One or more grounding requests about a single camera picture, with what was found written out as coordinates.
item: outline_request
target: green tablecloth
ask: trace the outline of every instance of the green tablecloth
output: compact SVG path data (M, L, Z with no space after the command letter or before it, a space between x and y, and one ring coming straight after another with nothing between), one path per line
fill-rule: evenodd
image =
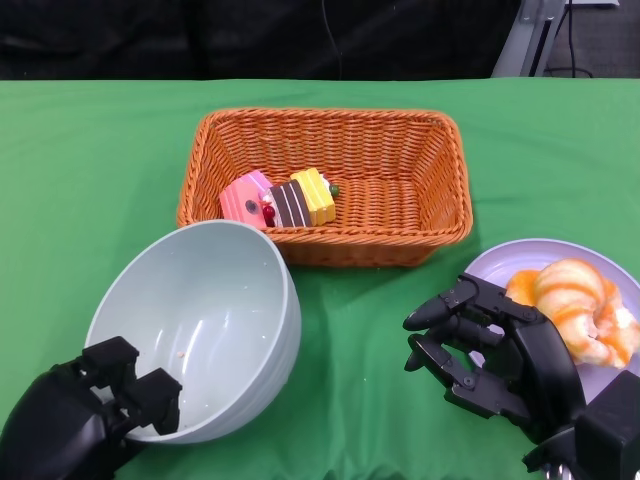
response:
M504 419L408 374L402 320L480 252L584 244L640 276L640 83L504 79L0 83L0 419L76 356L118 272L175 228L192 136L230 106L430 108L460 126L475 226L416 269L293 268L303 312L289 383L227 438L154 447L122 479L524 479Z

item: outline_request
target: yellow cake slice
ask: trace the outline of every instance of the yellow cake slice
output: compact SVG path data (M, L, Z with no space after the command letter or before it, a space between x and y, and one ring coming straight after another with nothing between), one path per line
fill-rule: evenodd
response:
M336 205L333 203L333 197L327 188L326 180L316 168L294 173L291 179L297 180L302 188L311 215L311 225L316 227L336 219Z

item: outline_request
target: toy croissant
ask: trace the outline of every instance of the toy croissant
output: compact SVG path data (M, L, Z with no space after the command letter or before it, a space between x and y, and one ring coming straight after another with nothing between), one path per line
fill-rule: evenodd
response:
M640 325L620 290L583 260L518 272L507 296L549 317L577 363L624 368L640 347Z

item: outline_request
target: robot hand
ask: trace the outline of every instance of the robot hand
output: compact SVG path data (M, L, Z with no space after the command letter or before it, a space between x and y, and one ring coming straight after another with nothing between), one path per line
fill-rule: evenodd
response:
M137 357L114 337L36 378L0 435L0 480L108 480L143 448L131 430L175 432L182 386L161 368L136 378Z
M482 417L507 417L538 445L524 458L576 480L633 480L640 469L640 379L622 372L587 407L580 377L555 326L503 288L463 274L404 322L412 353L405 370L426 367L445 399ZM504 336L488 327L497 325ZM467 370L442 345L478 351Z

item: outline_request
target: orange wicker basket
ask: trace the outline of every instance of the orange wicker basket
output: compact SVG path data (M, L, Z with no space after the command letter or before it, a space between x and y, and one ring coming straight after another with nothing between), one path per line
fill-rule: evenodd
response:
M473 216L456 124L415 110L222 110L205 117L189 160L178 226L222 218L220 192L261 170L274 184L317 167L340 187L321 227L267 228L292 264L413 266L462 240Z

